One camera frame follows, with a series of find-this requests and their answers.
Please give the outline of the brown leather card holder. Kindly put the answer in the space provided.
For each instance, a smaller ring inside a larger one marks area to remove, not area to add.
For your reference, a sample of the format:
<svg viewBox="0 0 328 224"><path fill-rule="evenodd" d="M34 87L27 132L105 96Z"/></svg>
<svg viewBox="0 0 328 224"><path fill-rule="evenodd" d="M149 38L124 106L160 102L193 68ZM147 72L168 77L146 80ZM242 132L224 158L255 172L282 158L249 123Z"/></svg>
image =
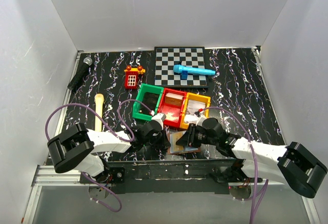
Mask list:
<svg viewBox="0 0 328 224"><path fill-rule="evenodd" d="M192 152L200 152L200 151L201 151L200 147L198 147L198 148L193 148L193 147L184 147L184 151L183 151L183 152L176 153L176 154L184 154L184 153L192 153Z"/></svg>

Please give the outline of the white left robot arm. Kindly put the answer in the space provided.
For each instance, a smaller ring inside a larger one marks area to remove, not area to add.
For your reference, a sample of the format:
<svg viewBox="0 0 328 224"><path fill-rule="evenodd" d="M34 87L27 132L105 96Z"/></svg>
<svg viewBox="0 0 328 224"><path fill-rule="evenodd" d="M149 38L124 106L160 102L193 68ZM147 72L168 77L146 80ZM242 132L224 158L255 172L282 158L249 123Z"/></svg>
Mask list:
<svg viewBox="0 0 328 224"><path fill-rule="evenodd" d="M166 149L170 146L165 129L160 122L151 120L133 129L135 139L126 142L110 132L96 132L78 123L50 139L47 147L56 173L78 170L91 176L99 183L114 179L115 173L105 159L97 154L102 152L130 153L143 147Z"/></svg>

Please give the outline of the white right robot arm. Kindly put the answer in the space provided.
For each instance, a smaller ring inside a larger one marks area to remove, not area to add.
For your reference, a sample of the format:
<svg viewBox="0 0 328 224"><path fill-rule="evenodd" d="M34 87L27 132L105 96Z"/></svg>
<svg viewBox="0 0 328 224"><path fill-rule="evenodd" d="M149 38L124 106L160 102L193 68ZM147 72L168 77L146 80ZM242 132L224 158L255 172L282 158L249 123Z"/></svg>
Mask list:
<svg viewBox="0 0 328 224"><path fill-rule="evenodd" d="M315 197L327 175L327 167L302 144L277 146L248 141L226 132L215 118L200 118L197 123L189 124L176 143L193 148L213 145L220 154L239 160L232 167L236 177L280 182L306 198Z"/></svg>

